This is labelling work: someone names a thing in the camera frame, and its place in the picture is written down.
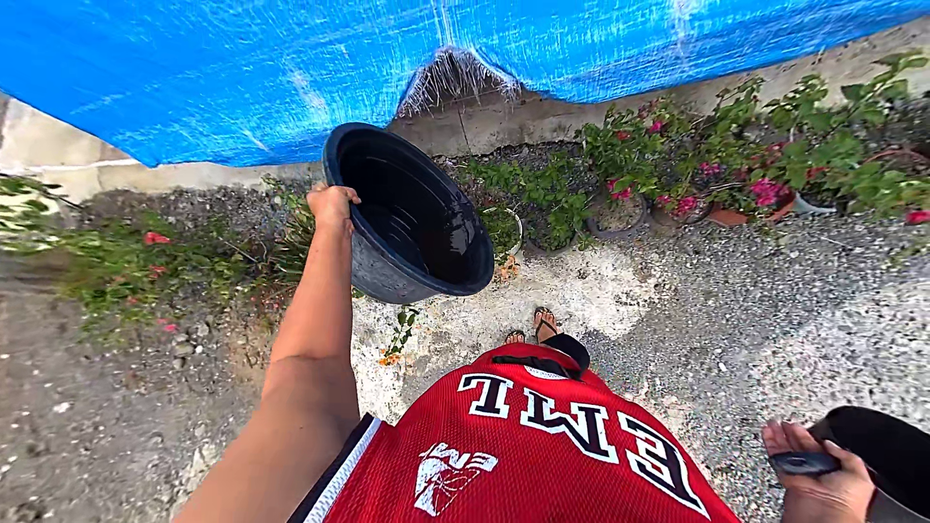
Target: stone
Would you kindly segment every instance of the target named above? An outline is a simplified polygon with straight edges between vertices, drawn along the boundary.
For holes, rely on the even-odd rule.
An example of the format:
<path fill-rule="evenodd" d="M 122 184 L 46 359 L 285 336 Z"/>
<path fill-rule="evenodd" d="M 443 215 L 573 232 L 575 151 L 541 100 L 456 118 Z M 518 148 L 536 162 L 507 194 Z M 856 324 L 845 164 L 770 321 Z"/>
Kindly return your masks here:
<path fill-rule="evenodd" d="M 210 326 L 204 321 L 198 322 L 192 329 L 197 338 L 205 338 L 210 333 Z"/>
<path fill-rule="evenodd" d="M 175 345 L 174 354 L 175 355 L 188 355 L 193 353 L 193 345 L 190 343 L 178 343 Z"/>

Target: jersey logo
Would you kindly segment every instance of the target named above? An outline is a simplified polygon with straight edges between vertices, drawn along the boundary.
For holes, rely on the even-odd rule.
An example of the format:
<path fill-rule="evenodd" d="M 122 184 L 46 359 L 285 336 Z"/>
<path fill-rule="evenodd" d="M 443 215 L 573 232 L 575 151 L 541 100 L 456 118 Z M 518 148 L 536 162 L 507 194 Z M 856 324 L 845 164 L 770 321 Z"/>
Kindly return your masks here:
<path fill-rule="evenodd" d="M 682 453 L 672 443 L 648 425 L 630 415 L 618 412 L 620 428 L 636 436 L 636 452 L 627 449 L 630 468 L 646 481 L 669 494 L 678 503 L 711 519 L 704 503 L 691 490 L 688 467 Z"/>
<path fill-rule="evenodd" d="M 573 416 L 553 411 L 555 400 L 524 388 L 526 411 L 520 413 L 520 424 L 549 434 L 565 433 L 586 456 L 607 463 L 619 463 L 617 450 L 607 443 L 604 420 L 607 409 L 600 405 L 571 402 Z"/>
<path fill-rule="evenodd" d="M 459 453 L 446 443 L 437 443 L 419 455 L 417 487 L 413 506 L 430 516 L 439 516 L 456 496 L 482 472 L 491 472 L 498 459 L 483 452 Z"/>
<path fill-rule="evenodd" d="M 511 406 L 504 399 L 507 397 L 507 389 L 513 388 L 513 382 L 494 374 L 463 374 L 461 382 L 458 382 L 458 391 L 473 389 L 479 384 L 481 397 L 472 401 L 468 413 L 506 419 Z"/>

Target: concrete wall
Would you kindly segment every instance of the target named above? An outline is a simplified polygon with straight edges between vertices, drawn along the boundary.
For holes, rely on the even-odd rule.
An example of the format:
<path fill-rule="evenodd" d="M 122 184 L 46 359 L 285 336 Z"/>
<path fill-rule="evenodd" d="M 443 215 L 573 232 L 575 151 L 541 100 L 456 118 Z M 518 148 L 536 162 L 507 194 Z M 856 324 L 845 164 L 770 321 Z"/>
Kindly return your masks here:
<path fill-rule="evenodd" d="M 766 79 L 762 96 L 771 99 L 791 90 L 802 76 L 822 74 L 830 85 L 828 102 L 842 100 L 841 85 L 871 78 L 881 66 L 873 61 L 889 53 L 919 48 L 930 52 L 930 17 L 862 38 L 816 56 L 766 67 L 752 74 Z M 707 112 L 714 95 L 749 74 L 732 74 L 705 82 L 619 99 L 620 108 L 635 107 L 656 96 L 672 96 L 694 110 Z M 930 89 L 930 67 L 910 72 L 914 94 Z M 428 154 L 483 154 L 501 145 L 571 139 L 586 122 L 601 122 L 611 102 L 573 104 L 524 92 L 517 101 L 487 93 L 445 103 L 431 113 L 396 119 L 389 129 Z M 262 175 L 278 177 L 319 173 L 317 163 L 228 168 L 210 163 L 146 168 L 109 144 L 16 100 L 0 101 L 0 170 L 29 173 L 59 183 L 73 199 L 83 200 L 112 189 L 145 193 L 174 187 L 210 188 L 260 184 Z"/>

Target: red jersey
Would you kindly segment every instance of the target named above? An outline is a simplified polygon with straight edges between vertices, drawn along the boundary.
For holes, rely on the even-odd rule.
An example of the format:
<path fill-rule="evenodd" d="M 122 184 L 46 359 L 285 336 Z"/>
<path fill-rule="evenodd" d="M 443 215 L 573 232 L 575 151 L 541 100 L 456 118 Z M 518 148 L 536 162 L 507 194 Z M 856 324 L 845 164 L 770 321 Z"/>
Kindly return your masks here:
<path fill-rule="evenodd" d="M 397 426 L 366 415 L 289 521 L 738 521 L 671 433 L 593 372 L 495 355 L 578 369 L 510 343 L 446 374 Z"/>

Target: black waistband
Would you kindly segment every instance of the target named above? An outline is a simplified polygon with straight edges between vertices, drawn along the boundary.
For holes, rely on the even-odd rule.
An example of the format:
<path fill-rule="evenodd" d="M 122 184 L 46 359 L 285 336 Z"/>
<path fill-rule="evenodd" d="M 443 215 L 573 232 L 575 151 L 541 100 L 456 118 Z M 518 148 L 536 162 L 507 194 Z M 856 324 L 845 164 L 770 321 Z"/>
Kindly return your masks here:
<path fill-rule="evenodd" d="M 556 376 L 562 376 L 576 382 L 581 381 L 581 371 L 566 369 L 554 359 L 545 357 L 535 357 L 534 355 L 518 357 L 515 355 L 496 355 L 491 357 L 491 363 L 512 363 L 515 365 L 526 365 L 533 369 L 539 369 Z"/>

